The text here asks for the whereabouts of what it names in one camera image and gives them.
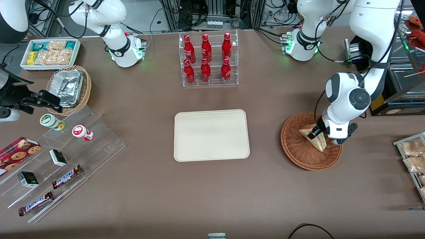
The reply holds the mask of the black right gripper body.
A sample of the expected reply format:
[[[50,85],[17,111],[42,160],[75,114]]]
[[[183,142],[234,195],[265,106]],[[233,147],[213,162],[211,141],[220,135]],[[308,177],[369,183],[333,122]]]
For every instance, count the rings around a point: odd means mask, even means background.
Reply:
[[[26,97],[30,97],[33,92],[28,89],[28,85],[34,82],[25,80],[11,72],[6,67],[1,66],[1,106],[9,108],[20,108],[20,103]]]

